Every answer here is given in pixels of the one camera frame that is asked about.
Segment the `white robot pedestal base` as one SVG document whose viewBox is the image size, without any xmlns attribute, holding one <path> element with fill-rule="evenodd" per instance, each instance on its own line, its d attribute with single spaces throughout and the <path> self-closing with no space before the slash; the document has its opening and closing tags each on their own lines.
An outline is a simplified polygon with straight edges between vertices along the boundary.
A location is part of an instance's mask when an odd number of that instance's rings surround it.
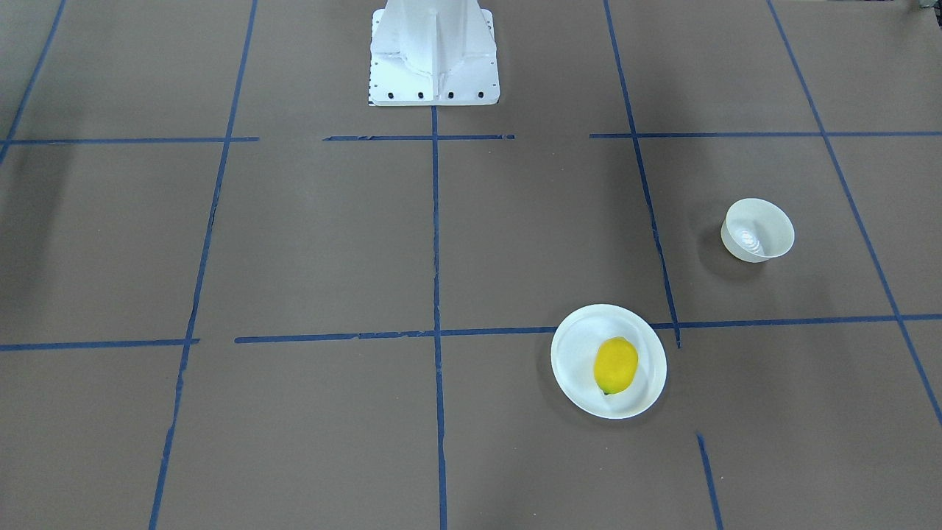
<svg viewBox="0 0 942 530">
<path fill-rule="evenodd" d="M 495 105 L 500 95 L 495 20 L 478 1 L 388 1 L 373 11 L 368 104 Z"/>
</svg>

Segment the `white bowl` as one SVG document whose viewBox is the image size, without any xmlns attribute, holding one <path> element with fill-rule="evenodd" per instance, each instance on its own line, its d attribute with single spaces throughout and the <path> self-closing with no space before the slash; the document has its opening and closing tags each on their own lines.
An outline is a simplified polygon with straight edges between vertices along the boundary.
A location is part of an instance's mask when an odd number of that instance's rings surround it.
<svg viewBox="0 0 942 530">
<path fill-rule="evenodd" d="M 790 217 L 781 208 L 750 197 L 733 202 L 727 209 L 720 238 L 734 258 L 761 263 L 790 252 L 796 233 Z"/>
</svg>

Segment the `yellow lemon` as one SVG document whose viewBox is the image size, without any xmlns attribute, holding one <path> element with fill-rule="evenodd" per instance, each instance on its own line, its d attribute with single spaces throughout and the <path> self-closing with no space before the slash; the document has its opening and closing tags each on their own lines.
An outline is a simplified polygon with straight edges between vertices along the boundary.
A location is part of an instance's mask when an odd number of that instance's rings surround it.
<svg viewBox="0 0 942 530">
<path fill-rule="evenodd" d="M 618 395 L 633 384 L 639 362 L 635 345 L 624 336 L 613 336 L 596 351 L 593 380 L 603 395 Z"/>
</svg>

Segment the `white round plate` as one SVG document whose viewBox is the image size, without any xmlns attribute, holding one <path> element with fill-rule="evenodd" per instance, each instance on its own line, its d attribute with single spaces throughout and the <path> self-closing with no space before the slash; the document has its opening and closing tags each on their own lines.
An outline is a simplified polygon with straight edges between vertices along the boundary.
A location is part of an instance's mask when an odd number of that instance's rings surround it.
<svg viewBox="0 0 942 530">
<path fill-rule="evenodd" d="M 593 377 L 598 349 L 621 336 L 639 356 L 634 379 L 622 392 L 606 395 Z M 553 375 L 580 409 L 606 420 L 645 413 L 662 396 L 668 375 L 666 352 L 655 330 L 636 313 L 610 304 L 576 309 L 556 329 L 550 347 Z"/>
</svg>

